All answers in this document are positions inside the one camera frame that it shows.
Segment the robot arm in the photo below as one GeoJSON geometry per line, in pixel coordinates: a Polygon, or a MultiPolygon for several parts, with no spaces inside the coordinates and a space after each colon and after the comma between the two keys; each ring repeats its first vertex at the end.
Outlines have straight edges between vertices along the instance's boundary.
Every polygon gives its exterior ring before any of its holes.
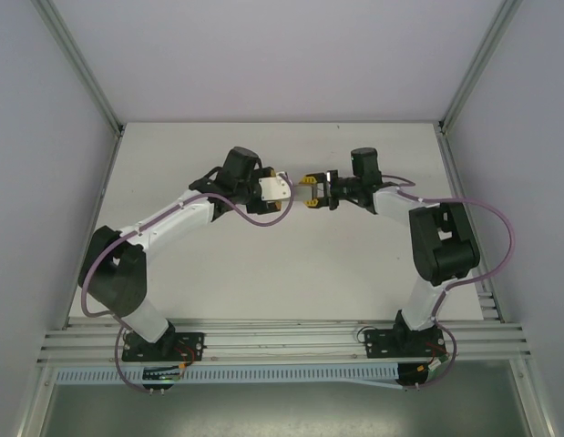
{"type": "MultiPolygon", "coordinates": [[[[354,175],[339,178],[337,170],[305,176],[301,184],[316,187],[323,195],[305,202],[309,208],[338,208],[348,201],[378,216],[408,226],[418,273],[409,301],[397,313],[389,332],[368,331],[381,342],[374,350],[389,356],[422,356],[425,344],[441,338],[434,326],[446,286],[464,278],[480,261],[476,238],[466,210],[459,203],[426,204],[399,194],[399,187],[383,181],[374,148],[351,152],[354,175]]],[[[381,355],[370,358],[381,358],[381,355]]]]}
{"type": "Polygon", "coordinates": [[[194,181],[161,211],[120,230],[98,229],[87,249],[79,286],[87,285],[91,296],[145,342],[157,344],[160,352],[171,351],[174,328],[147,299],[148,264],[171,242],[230,211],[231,203],[245,205],[249,214],[267,214],[279,211],[280,200],[290,195],[282,173],[263,168],[255,153],[235,147],[222,167],[194,181]],[[114,243],[118,245],[94,265],[114,243]],[[95,270],[85,284],[91,269],[95,270]]]}

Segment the red wire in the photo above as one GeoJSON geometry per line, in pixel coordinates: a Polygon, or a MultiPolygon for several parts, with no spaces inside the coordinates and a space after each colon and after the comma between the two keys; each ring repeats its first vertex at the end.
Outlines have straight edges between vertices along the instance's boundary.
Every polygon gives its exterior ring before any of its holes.
{"type": "Polygon", "coordinates": [[[432,362],[434,362],[435,359],[436,359],[436,350],[435,350],[435,349],[432,349],[432,350],[431,350],[431,361],[430,361],[427,365],[429,365],[429,364],[431,364],[432,362]]]}
{"type": "MultiPolygon", "coordinates": [[[[184,347],[185,347],[186,349],[188,349],[189,352],[190,352],[191,358],[190,358],[190,364],[189,364],[189,365],[191,366],[192,364],[194,364],[194,351],[193,351],[190,347],[188,347],[186,344],[184,345],[184,347]]],[[[178,352],[178,353],[182,356],[182,358],[184,358],[184,361],[186,362],[186,360],[187,360],[187,355],[186,355],[186,353],[184,353],[183,351],[181,351],[181,350],[180,350],[179,348],[177,348],[176,346],[174,347],[174,350],[175,350],[176,352],[178,352]]]]}
{"type": "Polygon", "coordinates": [[[432,350],[438,350],[438,351],[440,351],[440,352],[443,352],[443,353],[445,353],[445,354],[448,354],[448,352],[447,352],[444,348],[442,348],[442,347],[440,347],[440,346],[437,346],[437,345],[435,345],[435,344],[433,344],[433,343],[427,342],[426,345],[429,346],[432,350]]]}

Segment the white wall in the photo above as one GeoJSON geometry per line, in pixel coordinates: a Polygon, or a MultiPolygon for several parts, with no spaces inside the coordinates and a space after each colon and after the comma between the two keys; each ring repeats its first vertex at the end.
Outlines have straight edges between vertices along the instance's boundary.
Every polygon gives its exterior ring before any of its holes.
{"type": "MultiPolygon", "coordinates": [[[[514,222],[517,250],[499,291],[524,323],[564,435],[564,1],[523,2],[451,147],[467,194],[514,222]]],[[[486,246],[504,240],[500,225],[479,225],[486,246]]]]}
{"type": "Polygon", "coordinates": [[[31,2],[0,0],[0,436],[65,318],[112,147],[31,2]]]}
{"type": "Polygon", "coordinates": [[[440,120],[501,0],[55,0],[128,121],[440,120]]]}

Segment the wire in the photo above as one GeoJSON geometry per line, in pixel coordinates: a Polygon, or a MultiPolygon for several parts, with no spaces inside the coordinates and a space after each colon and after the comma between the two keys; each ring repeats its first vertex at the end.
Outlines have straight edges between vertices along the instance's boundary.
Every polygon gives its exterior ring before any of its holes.
{"type": "Polygon", "coordinates": [[[339,382],[350,382],[351,384],[370,385],[372,387],[383,387],[384,389],[403,390],[405,387],[399,384],[389,384],[386,382],[369,380],[337,380],[339,382]]]}
{"type": "Polygon", "coordinates": [[[431,360],[429,361],[429,363],[428,363],[427,365],[429,365],[429,364],[431,364],[432,362],[434,362],[435,359],[436,359],[436,350],[435,350],[435,349],[432,349],[432,350],[431,350],[431,360]]]}
{"type": "Polygon", "coordinates": [[[361,339],[360,339],[360,335],[361,335],[361,332],[364,332],[366,330],[378,330],[378,329],[375,328],[374,326],[363,326],[360,330],[358,330],[358,332],[356,332],[356,340],[359,343],[364,344],[364,341],[361,341],[361,339]]]}
{"type": "Polygon", "coordinates": [[[446,351],[444,348],[442,348],[442,347],[440,347],[440,346],[437,346],[437,345],[435,345],[434,343],[430,343],[429,341],[426,343],[426,345],[431,348],[431,350],[433,351],[433,353],[436,353],[436,351],[440,351],[440,352],[443,352],[443,353],[447,353],[447,351],[446,351]]]}
{"type": "MultiPolygon", "coordinates": [[[[277,218],[275,218],[272,221],[268,221],[268,222],[260,222],[260,221],[255,221],[253,218],[250,218],[247,214],[245,214],[243,211],[241,211],[240,208],[237,207],[237,205],[235,205],[234,203],[232,203],[230,200],[228,200],[227,198],[219,195],[219,194],[214,194],[214,193],[202,193],[196,196],[192,196],[191,198],[187,198],[183,203],[182,203],[182,207],[189,205],[191,202],[194,202],[195,200],[198,200],[200,198],[217,198],[218,200],[221,200],[222,202],[224,202],[225,204],[227,204],[228,206],[230,206],[235,212],[237,212],[243,219],[249,221],[252,225],[255,226],[259,226],[261,228],[267,228],[269,226],[273,226],[277,223],[279,223],[280,221],[282,221],[290,212],[290,209],[292,209],[292,205],[293,205],[293,199],[295,197],[295,192],[293,189],[293,184],[290,181],[290,179],[285,176],[284,174],[280,174],[280,177],[285,180],[285,182],[288,184],[288,188],[290,189],[290,200],[288,203],[287,208],[284,210],[284,212],[282,214],[280,214],[277,218]]],[[[151,228],[152,226],[154,226],[155,224],[157,224],[158,222],[162,221],[163,219],[165,219],[166,217],[168,217],[170,214],[173,214],[174,212],[176,212],[177,210],[180,210],[181,206],[180,205],[176,205],[173,208],[168,209],[167,211],[163,212],[162,214],[159,214],[157,217],[153,218],[151,221],[149,221],[148,223],[145,223],[144,225],[142,225],[140,227],[140,232],[144,231],[148,228],[151,228]]],[[[123,243],[124,241],[131,239],[132,237],[136,236],[138,233],[137,231],[132,231],[129,232],[128,234],[120,237],[119,239],[117,239],[116,241],[114,241],[112,244],[110,244],[107,248],[105,248],[97,257],[97,259],[94,261],[94,263],[91,265],[91,267],[89,268],[89,271],[87,272],[85,281],[83,282],[83,288],[81,290],[81,309],[83,310],[83,313],[87,316],[87,317],[99,317],[99,316],[103,316],[103,315],[107,315],[107,314],[113,314],[111,311],[101,311],[101,312],[90,312],[87,308],[87,290],[89,287],[89,282],[91,281],[91,279],[93,278],[93,275],[95,274],[95,271],[97,270],[97,267],[99,267],[99,264],[101,264],[101,262],[113,251],[113,249],[115,249],[117,246],[119,246],[121,243],[123,243]]],[[[123,370],[121,370],[121,366],[119,365],[119,354],[118,354],[118,349],[119,349],[119,340],[122,339],[122,334],[124,333],[125,329],[128,329],[129,326],[123,321],[121,320],[119,317],[114,317],[119,324],[121,325],[118,331],[118,336],[116,337],[116,347],[114,349],[114,363],[116,364],[116,371],[118,372],[118,376],[119,378],[124,382],[124,384],[126,384],[130,389],[133,389],[135,391],[139,391],[142,393],[152,393],[152,391],[148,391],[146,390],[144,387],[140,387],[137,384],[134,384],[133,382],[131,382],[126,375],[124,374],[123,370]]],[[[184,347],[186,349],[188,349],[191,352],[191,363],[190,365],[192,365],[195,361],[195,353],[194,351],[189,348],[187,345],[184,345],[184,347]]]]}
{"type": "Polygon", "coordinates": [[[121,370],[121,367],[119,366],[119,353],[118,353],[119,340],[121,339],[123,333],[124,333],[124,327],[122,326],[119,328],[118,336],[116,337],[116,347],[114,348],[114,362],[116,364],[116,371],[118,371],[118,376],[124,382],[124,384],[126,384],[130,389],[139,391],[140,393],[151,393],[151,391],[148,391],[144,387],[140,387],[139,385],[130,381],[124,374],[124,371],[121,370]]]}
{"type": "Polygon", "coordinates": [[[413,180],[410,180],[410,179],[407,179],[407,178],[401,178],[400,176],[383,175],[383,178],[395,179],[395,180],[399,180],[399,181],[403,182],[403,184],[397,184],[398,187],[401,187],[401,188],[414,187],[416,185],[416,183],[413,180]]]}
{"type": "Polygon", "coordinates": [[[190,352],[190,363],[187,363],[187,354],[186,353],[181,351],[176,346],[174,347],[174,350],[176,352],[178,352],[180,355],[182,355],[182,358],[184,358],[184,362],[187,366],[191,366],[192,364],[194,364],[194,355],[195,355],[194,351],[190,347],[188,347],[186,344],[184,344],[182,341],[179,341],[179,343],[184,345],[185,349],[189,350],[189,352],[190,352]]]}
{"type": "MultiPolygon", "coordinates": [[[[391,177],[391,178],[397,178],[399,180],[403,180],[403,178],[400,178],[400,177],[391,177]]],[[[444,370],[438,376],[436,376],[435,379],[423,383],[421,385],[421,387],[424,388],[424,387],[432,386],[432,385],[438,383],[439,381],[442,381],[447,376],[447,374],[452,370],[452,367],[456,363],[456,358],[457,358],[457,340],[456,340],[456,337],[454,337],[454,334],[452,333],[451,330],[449,330],[444,325],[442,325],[439,322],[439,320],[437,319],[437,313],[439,312],[442,305],[444,304],[444,300],[445,300],[447,294],[449,293],[450,290],[452,290],[456,287],[459,287],[461,285],[474,284],[474,283],[479,282],[481,280],[492,278],[493,276],[497,275],[500,271],[502,271],[507,266],[508,262],[512,258],[512,255],[515,251],[515,230],[512,226],[512,223],[510,223],[510,220],[507,218],[507,216],[505,216],[499,209],[496,209],[493,206],[488,205],[487,203],[482,202],[480,200],[475,200],[475,199],[472,199],[472,198],[420,198],[418,196],[414,196],[413,194],[405,193],[401,189],[401,187],[402,186],[400,186],[397,189],[397,193],[399,194],[399,196],[413,200],[413,201],[416,201],[416,202],[420,202],[420,203],[461,203],[461,204],[464,204],[464,205],[473,205],[473,206],[477,206],[477,207],[486,209],[487,211],[492,212],[494,215],[496,215],[500,220],[502,220],[502,223],[505,225],[505,227],[507,228],[507,231],[508,231],[507,253],[504,256],[504,258],[498,263],[498,265],[496,267],[494,267],[488,273],[484,273],[482,275],[478,275],[478,276],[476,276],[474,278],[470,278],[470,279],[458,280],[456,282],[453,282],[451,284],[446,285],[444,287],[444,290],[440,294],[439,298],[437,299],[436,305],[434,306],[434,309],[432,310],[432,313],[431,313],[431,318],[432,318],[432,321],[434,322],[434,324],[441,331],[445,332],[449,336],[449,338],[452,341],[453,349],[452,349],[452,354],[451,354],[451,358],[449,360],[449,363],[446,365],[444,370]]]]}
{"type": "MultiPolygon", "coordinates": [[[[256,221],[253,218],[249,217],[247,214],[245,214],[237,205],[235,205],[233,202],[231,202],[230,200],[228,200],[227,198],[225,198],[224,196],[221,196],[220,194],[215,194],[215,193],[201,193],[201,194],[197,194],[195,196],[192,196],[190,198],[187,198],[186,200],[184,200],[182,202],[182,204],[178,204],[175,205],[172,208],[167,209],[166,211],[164,211],[162,214],[157,215],[155,218],[153,218],[151,221],[149,221],[148,223],[143,224],[142,226],[140,226],[139,228],[139,232],[143,232],[146,229],[151,228],[152,226],[156,225],[157,223],[161,222],[163,219],[165,219],[166,217],[174,214],[175,212],[181,210],[182,208],[184,208],[185,206],[189,205],[190,203],[199,200],[201,198],[216,198],[218,200],[220,200],[221,202],[225,203],[226,205],[228,205],[231,209],[233,209],[237,214],[239,214],[241,216],[242,219],[245,219],[247,221],[249,221],[252,225],[258,226],[260,228],[268,228],[269,226],[273,226],[278,224],[280,221],[282,221],[283,219],[285,219],[285,217],[288,215],[288,213],[290,212],[290,210],[292,209],[292,205],[293,205],[293,200],[295,197],[295,193],[294,193],[294,189],[293,189],[293,184],[290,181],[290,179],[284,175],[283,173],[280,173],[280,177],[285,180],[285,182],[288,184],[288,187],[290,189],[290,199],[289,199],[289,203],[287,208],[283,211],[282,214],[280,214],[278,217],[276,217],[274,220],[272,221],[266,221],[266,222],[260,222],[260,221],[256,221]]],[[[89,318],[95,318],[95,317],[100,317],[100,316],[107,316],[107,315],[113,315],[112,311],[106,310],[106,311],[100,311],[100,312],[91,312],[89,311],[89,308],[87,307],[87,291],[89,290],[89,284],[91,283],[91,280],[93,279],[93,275],[95,274],[97,268],[99,267],[99,265],[103,262],[103,260],[110,254],[113,252],[113,250],[115,248],[117,248],[120,244],[122,244],[124,241],[127,241],[133,237],[136,237],[138,235],[138,231],[137,230],[132,230],[131,232],[121,236],[119,239],[117,239],[116,241],[114,241],[113,243],[111,243],[109,246],[107,246],[100,254],[99,256],[96,258],[96,260],[93,262],[93,264],[91,265],[91,267],[89,268],[89,270],[87,271],[87,275],[85,276],[85,280],[83,281],[83,287],[81,288],[81,310],[83,311],[83,314],[85,314],[86,317],[89,318]]]]}

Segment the floor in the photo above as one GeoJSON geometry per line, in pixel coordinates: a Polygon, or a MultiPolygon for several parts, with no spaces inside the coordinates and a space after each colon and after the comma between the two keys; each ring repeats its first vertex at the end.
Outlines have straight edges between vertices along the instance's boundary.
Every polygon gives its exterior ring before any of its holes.
{"type": "MultiPolygon", "coordinates": [[[[414,180],[414,193],[450,194],[429,124],[128,124],[98,226],[149,217],[234,146],[294,181],[329,169],[350,176],[351,149],[376,147],[380,169],[414,180]]],[[[296,204],[267,229],[227,214],[168,247],[148,274],[164,315],[197,319],[392,320],[416,280],[409,230],[348,203],[332,212],[296,204]]],[[[71,316],[82,316],[78,303],[71,316]]],[[[440,316],[481,320],[476,289],[455,290],[440,316]]]]}

